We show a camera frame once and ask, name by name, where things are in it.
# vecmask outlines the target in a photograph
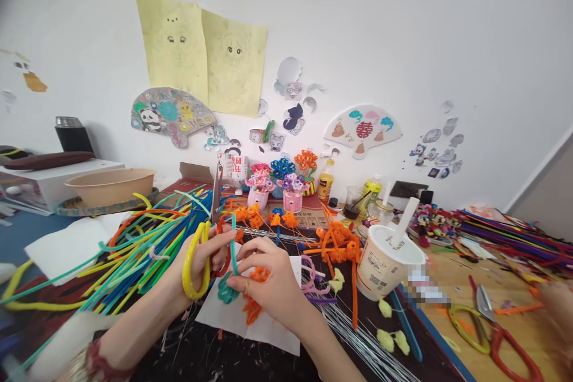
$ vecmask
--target paper cup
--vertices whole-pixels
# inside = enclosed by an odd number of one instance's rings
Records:
[[[378,301],[398,286],[408,274],[409,266],[424,264],[422,250],[404,233],[393,238],[394,229],[375,225],[368,229],[368,239],[358,265],[358,289],[366,298]]]

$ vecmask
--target drawing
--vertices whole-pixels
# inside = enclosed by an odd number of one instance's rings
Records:
[[[214,115],[201,101],[173,88],[149,88],[135,99],[131,108],[133,128],[168,135],[179,148],[187,147],[189,134],[211,124],[215,124]]]
[[[152,87],[173,87],[208,101],[201,8],[173,0],[136,0]]]
[[[207,47],[209,107],[258,116],[267,30],[202,11]]]
[[[371,104],[346,109],[331,120],[324,133],[325,139],[350,146],[356,159],[366,157],[370,148],[400,137],[402,130],[396,119],[381,107]]]

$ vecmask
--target white paper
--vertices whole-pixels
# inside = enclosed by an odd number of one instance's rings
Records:
[[[479,243],[474,242],[473,240],[466,239],[466,238],[460,238],[460,243],[480,258],[488,258],[490,260],[497,260],[497,258],[494,255],[492,255],[487,249],[482,248],[479,245]]]
[[[82,218],[63,230],[39,238],[24,250],[48,279],[54,279],[94,257],[100,250],[98,243],[108,243],[124,217],[131,213],[133,212]],[[94,263],[95,260],[75,273],[54,282],[54,285],[65,284]]]
[[[238,252],[240,248],[240,246],[235,245],[235,252]],[[290,257],[290,259],[292,271],[300,285],[300,257]],[[254,268],[247,270],[243,273],[243,276],[248,276],[253,270]],[[247,325],[247,313],[243,312],[243,307],[245,307],[247,300],[243,298],[242,294],[239,294],[237,300],[231,304],[224,304],[220,301],[217,297],[220,281],[221,278],[217,278],[195,321],[230,331],[247,339],[270,343],[293,355],[300,356],[300,341],[298,338],[282,324],[273,321],[264,310],[252,325]]]

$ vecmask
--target pink pot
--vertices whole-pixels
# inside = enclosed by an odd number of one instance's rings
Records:
[[[285,211],[298,213],[303,208],[303,194],[301,192],[287,192],[282,194],[282,207]]]
[[[267,201],[269,200],[269,193],[260,193],[251,188],[249,191],[249,197],[247,197],[247,205],[249,207],[258,203],[258,209],[264,210],[267,207]]]

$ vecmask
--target jar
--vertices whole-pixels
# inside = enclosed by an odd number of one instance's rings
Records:
[[[249,191],[249,197],[247,197],[247,205],[251,207],[255,203],[258,203],[258,209],[262,211],[265,209],[265,207],[267,207],[268,200],[269,200],[269,193],[267,192],[261,193],[251,188],[251,190]]]
[[[368,237],[368,229],[370,226],[379,224],[379,225],[388,225],[394,219],[394,206],[390,203],[387,205],[383,204],[381,199],[376,200],[373,204],[368,207],[364,218],[358,225],[358,233],[363,238]]]
[[[300,212],[303,209],[303,194],[300,191],[284,191],[282,194],[282,207],[285,212]]]

